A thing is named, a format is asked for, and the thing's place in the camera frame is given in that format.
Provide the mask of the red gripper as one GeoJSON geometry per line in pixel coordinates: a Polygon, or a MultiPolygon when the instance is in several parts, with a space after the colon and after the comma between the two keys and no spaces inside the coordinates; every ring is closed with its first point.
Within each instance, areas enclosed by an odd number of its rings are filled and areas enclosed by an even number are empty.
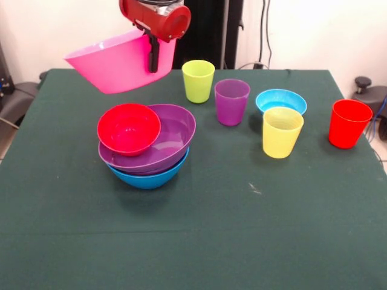
{"type": "Polygon", "coordinates": [[[147,31],[151,50],[148,54],[148,70],[158,71],[159,42],[179,39],[187,32],[191,12],[183,1],[121,0],[120,11],[133,25],[147,31]]]}

